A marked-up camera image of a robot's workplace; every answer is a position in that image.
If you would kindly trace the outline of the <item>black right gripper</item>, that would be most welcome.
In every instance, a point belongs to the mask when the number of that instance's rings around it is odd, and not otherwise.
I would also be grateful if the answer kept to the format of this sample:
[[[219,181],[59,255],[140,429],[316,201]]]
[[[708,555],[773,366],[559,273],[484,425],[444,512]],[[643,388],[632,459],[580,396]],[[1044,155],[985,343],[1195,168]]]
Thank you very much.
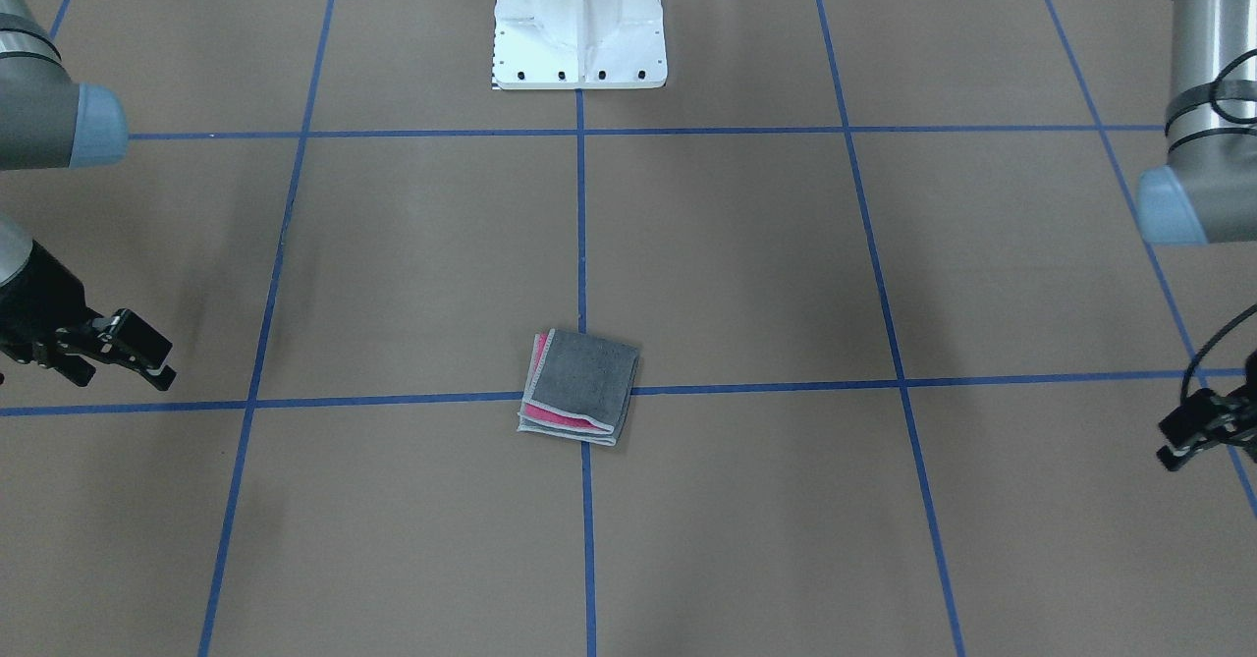
[[[177,372],[168,366],[171,340],[133,309],[99,317],[85,290],[40,242],[3,284],[1,349],[16,363],[35,363],[85,388],[96,363],[113,363],[142,376],[155,389],[170,389]]]

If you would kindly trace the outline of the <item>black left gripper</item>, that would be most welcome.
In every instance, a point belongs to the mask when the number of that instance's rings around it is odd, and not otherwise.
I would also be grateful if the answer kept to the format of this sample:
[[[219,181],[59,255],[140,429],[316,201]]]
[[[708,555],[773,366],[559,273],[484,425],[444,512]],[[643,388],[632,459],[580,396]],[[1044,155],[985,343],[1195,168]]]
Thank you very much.
[[[1163,469],[1182,470],[1199,453],[1226,443],[1256,461],[1256,352],[1244,359],[1244,384],[1222,394],[1200,388],[1159,421],[1166,443],[1155,452]]]

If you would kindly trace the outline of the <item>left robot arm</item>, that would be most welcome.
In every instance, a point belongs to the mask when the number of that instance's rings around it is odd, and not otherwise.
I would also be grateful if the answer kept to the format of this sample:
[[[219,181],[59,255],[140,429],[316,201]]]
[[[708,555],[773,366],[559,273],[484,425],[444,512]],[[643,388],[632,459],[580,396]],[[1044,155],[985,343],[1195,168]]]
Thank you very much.
[[[1135,217],[1154,246],[1251,244],[1256,237],[1256,0],[1172,0],[1172,79],[1164,111],[1166,163],[1140,175]],[[1221,394],[1194,388],[1204,357],[1247,307],[1190,357],[1177,408],[1158,425],[1163,469],[1175,472],[1226,446],[1254,456],[1254,358],[1244,383]]]

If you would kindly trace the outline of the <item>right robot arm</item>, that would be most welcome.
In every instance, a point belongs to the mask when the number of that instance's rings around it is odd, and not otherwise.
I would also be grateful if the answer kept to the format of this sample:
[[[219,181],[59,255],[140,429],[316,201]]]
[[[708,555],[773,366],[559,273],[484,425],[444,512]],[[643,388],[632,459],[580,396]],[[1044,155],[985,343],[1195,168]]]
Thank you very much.
[[[116,93],[73,80],[26,0],[1,0],[1,168],[96,168],[127,151]],[[1,349],[77,387],[91,383],[97,366],[133,371],[160,392],[177,376],[166,335],[128,308],[94,312],[80,278],[10,217],[1,219]]]

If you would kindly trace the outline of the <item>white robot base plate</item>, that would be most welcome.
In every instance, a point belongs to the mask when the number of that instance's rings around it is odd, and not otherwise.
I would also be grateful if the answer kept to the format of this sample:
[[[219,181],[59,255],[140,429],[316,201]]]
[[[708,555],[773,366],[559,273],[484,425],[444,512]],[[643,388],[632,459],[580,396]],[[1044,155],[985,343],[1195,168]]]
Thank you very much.
[[[667,75],[662,0],[495,0],[499,90],[654,89]]]

